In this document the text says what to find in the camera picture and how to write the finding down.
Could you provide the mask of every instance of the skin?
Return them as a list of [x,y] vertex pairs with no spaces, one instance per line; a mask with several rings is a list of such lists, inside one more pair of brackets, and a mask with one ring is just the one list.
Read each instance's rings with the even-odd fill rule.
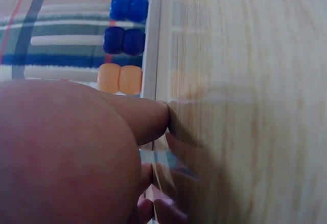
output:
[[65,81],[0,84],[1,223],[146,223],[151,165],[138,146],[160,137],[165,104]]

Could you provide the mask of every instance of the light wood board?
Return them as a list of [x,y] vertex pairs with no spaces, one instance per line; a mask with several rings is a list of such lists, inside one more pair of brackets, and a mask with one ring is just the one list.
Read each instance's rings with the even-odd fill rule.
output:
[[197,178],[157,171],[189,222],[327,223],[327,0],[162,0],[160,25],[156,99]]

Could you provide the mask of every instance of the orange bead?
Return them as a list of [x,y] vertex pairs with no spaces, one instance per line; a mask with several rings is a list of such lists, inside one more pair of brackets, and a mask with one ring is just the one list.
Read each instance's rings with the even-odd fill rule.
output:
[[142,69],[133,65],[121,68],[119,91],[126,95],[138,95],[142,87]]
[[103,64],[99,68],[98,88],[100,91],[115,94],[119,91],[118,82],[121,67],[117,64]]

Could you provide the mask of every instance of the plaid fabric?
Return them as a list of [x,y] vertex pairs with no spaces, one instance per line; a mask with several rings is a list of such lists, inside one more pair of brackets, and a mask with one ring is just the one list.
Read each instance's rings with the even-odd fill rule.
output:
[[[115,25],[110,21],[111,0],[2,0],[0,2],[0,64],[12,65],[12,77],[23,78],[21,66],[74,66],[98,68],[112,62],[142,67],[142,57],[110,56],[102,46],[32,46],[31,37],[39,35],[103,35]],[[42,6],[53,4],[108,4],[104,13],[42,13]],[[94,22],[107,21],[108,25]]]

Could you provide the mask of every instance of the red stripe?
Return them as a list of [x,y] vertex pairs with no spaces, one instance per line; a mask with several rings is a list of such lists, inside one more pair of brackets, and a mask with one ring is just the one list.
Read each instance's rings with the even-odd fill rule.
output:
[[[116,26],[116,21],[114,21],[114,20],[109,21],[109,26]],[[106,56],[104,58],[104,62],[111,63],[111,60],[112,60],[112,55],[106,54]]]
[[2,46],[1,46],[1,51],[0,51],[0,65],[2,63],[2,58],[5,54],[5,50],[6,50],[6,46],[7,46],[7,42],[8,42],[8,39],[9,39],[9,36],[10,36],[10,30],[11,30],[11,26],[13,25],[14,23],[14,20],[15,20],[15,17],[20,9],[20,6],[21,6],[21,3],[22,3],[23,0],[19,0],[11,17],[10,17],[10,20],[8,22],[8,26],[5,30],[5,36],[4,36],[4,41],[2,43]]

